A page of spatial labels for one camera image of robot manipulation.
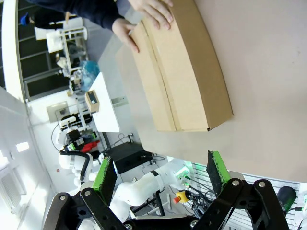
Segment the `hand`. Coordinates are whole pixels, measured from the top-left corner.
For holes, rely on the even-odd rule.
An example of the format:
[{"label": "hand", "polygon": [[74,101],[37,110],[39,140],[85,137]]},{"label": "hand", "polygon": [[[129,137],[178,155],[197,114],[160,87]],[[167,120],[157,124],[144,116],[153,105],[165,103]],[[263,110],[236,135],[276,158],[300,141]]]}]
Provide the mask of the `hand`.
[{"label": "hand", "polygon": [[139,48],[129,36],[129,32],[135,28],[135,25],[123,18],[117,18],[112,25],[112,31],[122,43],[131,47],[134,51],[139,52]]},{"label": "hand", "polygon": [[[168,6],[172,7],[172,0],[161,0]],[[160,29],[161,26],[167,30],[171,28],[170,23],[173,21],[171,13],[167,7],[159,0],[129,0],[131,6],[140,11],[145,17],[147,17],[154,27]]]}]

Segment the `brown cardboard box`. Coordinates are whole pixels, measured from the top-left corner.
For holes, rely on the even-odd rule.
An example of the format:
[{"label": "brown cardboard box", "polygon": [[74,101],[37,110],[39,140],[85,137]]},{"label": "brown cardboard box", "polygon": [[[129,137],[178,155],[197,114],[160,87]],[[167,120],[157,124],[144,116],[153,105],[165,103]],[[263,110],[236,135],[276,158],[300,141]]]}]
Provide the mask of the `brown cardboard box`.
[{"label": "brown cardboard box", "polygon": [[85,93],[85,102],[92,114],[99,112],[99,100],[94,90]]},{"label": "brown cardboard box", "polygon": [[143,19],[134,58],[158,131],[209,131],[232,117],[223,74],[193,0],[175,0],[171,29]]}]

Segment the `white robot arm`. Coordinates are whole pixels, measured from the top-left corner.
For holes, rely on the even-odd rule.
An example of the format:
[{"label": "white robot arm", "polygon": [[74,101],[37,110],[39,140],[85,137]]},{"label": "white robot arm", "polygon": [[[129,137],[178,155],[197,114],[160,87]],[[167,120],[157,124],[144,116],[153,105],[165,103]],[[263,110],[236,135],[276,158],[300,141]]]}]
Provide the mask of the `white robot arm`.
[{"label": "white robot arm", "polygon": [[131,206],[140,206],[156,191],[162,191],[167,185],[184,189],[181,185],[181,177],[178,172],[184,167],[183,160],[173,159],[166,165],[151,171],[134,183],[121,183],[111,201],[110,209],[125,222]]}]

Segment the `ceiling light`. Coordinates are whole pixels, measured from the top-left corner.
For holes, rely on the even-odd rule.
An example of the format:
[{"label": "ceiling light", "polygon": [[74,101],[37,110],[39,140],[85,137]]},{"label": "ceiling light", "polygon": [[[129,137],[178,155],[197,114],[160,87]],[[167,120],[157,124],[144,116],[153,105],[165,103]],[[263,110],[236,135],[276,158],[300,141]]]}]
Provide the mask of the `ceiling light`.
[{"label": "ceiling light", "polygon": [[22,151],[25,151],[28,148],[30,148],[28,142],[23,142],[23,143],[17,144],[16,147],[17,147],[18,152],[22,152]]}]

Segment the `beige table surface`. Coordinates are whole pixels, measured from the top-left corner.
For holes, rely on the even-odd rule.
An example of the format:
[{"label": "beige table surface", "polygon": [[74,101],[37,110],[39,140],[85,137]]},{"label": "beige table surface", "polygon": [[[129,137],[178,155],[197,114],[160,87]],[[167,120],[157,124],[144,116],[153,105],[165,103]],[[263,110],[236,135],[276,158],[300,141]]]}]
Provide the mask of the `beige table surface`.
[{"label": "beige table surface", "polygon": [[307,1],[196,2],[235,115],[208,133],[157,132],[122,47],[118,67],[144,149],[203,164],[218,150],[229,170],[307,182]]}]

